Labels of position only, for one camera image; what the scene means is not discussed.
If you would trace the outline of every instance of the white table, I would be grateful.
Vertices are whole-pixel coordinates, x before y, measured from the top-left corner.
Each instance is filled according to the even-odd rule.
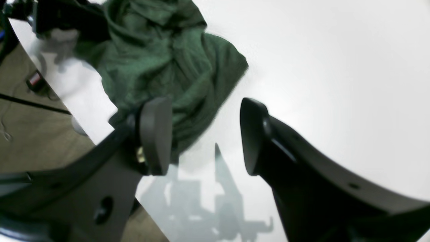
[[[207,31],[232,42],[250,67],[179,167],[139,184],[136,197],[171,242],[286,241],[270,187],[245,170],[243,97],[266,104],[344,167],[430,201],[429,1],[194,2]],[[73,41],[40,41],[27,23],[11,23],[27,53],[46,62],[43,75],[91,140],[103,140],[116,108],[97,72],[70,57]],[[241,233],[220,231],[220,219]]]

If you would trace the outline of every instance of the white surface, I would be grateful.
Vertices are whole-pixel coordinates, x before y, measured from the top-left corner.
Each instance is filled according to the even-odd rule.
[[[170,241],[240,241],[271,218],[273,230],[255,234],[257,241],[286,240],[269,186],[248,176],[243,163],[239,110],[245,96],[266,104],[271,115],[344,167],[430,200],[430,2],[194,2],[208,32],[232,42],[250,68],[211,127],[180,157],[179,168],[171,166],[166,177],[144,177],[139,185],[137,198]],[[49,63],[45,78],[100,142],[112,131],[107,120],[115,107],[99,75],[74,59],[52,65],[64,44],[44,49],[26,23],[12,25],[26,51]],[[222,154],[218,165],[215,143]],[[242,232],[229,234],[223,225],[234,229],[235,220]]]

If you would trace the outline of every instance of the beige carpet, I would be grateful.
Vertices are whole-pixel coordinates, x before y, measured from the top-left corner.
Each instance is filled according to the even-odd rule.
[[[0,65],[0,93],[65,109],[61,101],[28,92],[24,83],[35,67],[21,45]],[[88,152],[94,144],[77,134],[69,115],[59,114],[0,99],[0,114],[4,114],[6,131],[12,136],[6,141],[0,131],[0,172],[34,171],[66,165]],[[144,209],[134,214],[124,231],[123,242],[166,242],[167,238]]]

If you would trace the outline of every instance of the green cloth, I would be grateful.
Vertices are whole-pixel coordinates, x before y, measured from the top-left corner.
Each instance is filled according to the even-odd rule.
[[[169,96],[176,152],[210,125],[248,64],[228,41],[205,33],[191,0],[109,0],[104,4],[111,39],[81,36],[75,56],[101,75],[118,112],[115,126],[143,101]]]

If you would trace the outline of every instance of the black cable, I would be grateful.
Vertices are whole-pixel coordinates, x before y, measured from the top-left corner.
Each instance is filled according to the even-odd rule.
[[[16,103],[20,103],[20,104],[32,106],[32,107],[36,107],[36,108],[40,108],[40,109],[45,109],[45,110],[50,110],[50,111],[54,111],[54,112],[59,112],[59,113],[64,113],[64,114],[72,115],[67,110],[57,109],[57,108],[45,106],[45,105],[42,105],[42,104],[25,101],[25,100],[22,100],[22,99],[19,99],[19,98],[16,98],[16,97],[12,97],[12,96],[8,96],[8,95],[4,95],[4,94],[1,94],[1,93],[0,93],[0,99],[4,99],[4,100],[11,101],[11,102],[16,102]]]

